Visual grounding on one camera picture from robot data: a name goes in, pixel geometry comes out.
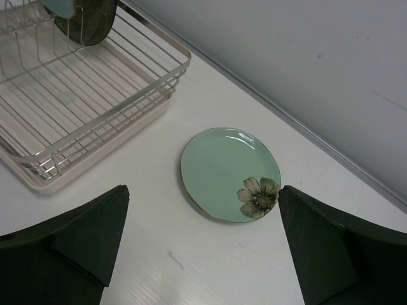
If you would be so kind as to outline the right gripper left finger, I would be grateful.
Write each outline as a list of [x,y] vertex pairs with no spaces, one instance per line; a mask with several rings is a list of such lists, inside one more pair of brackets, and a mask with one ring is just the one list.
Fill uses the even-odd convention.
[[99,304],[109,286],[130,193],[118,185],[1,236],[1,304]]

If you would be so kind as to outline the green flower plate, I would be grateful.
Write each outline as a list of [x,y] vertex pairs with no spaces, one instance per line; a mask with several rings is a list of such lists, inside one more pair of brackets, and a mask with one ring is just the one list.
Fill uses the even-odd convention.
[[41,0],[41,3],[58,17],[70,19],[75,15],[74,0]]
[[211,128],[192,137],[181,153],[179,172],[197,207],[214,219],[234,223],[271,212],[282,184],[269,149],[236,128]]

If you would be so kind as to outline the brown ceramic plate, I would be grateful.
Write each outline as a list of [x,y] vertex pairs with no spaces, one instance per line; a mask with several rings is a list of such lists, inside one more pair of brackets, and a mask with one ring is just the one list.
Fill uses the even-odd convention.
[[74,1],[74,15],[62,18],[55,15],[55,25],[75,43],[93,46],[109,34],[116,15],[115,0]]

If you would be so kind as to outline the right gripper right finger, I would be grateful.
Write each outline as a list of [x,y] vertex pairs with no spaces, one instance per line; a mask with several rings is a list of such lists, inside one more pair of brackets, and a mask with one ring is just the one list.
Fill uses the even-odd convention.
[[406,304],[406,234],[284,186],[279,210],[305,304]]

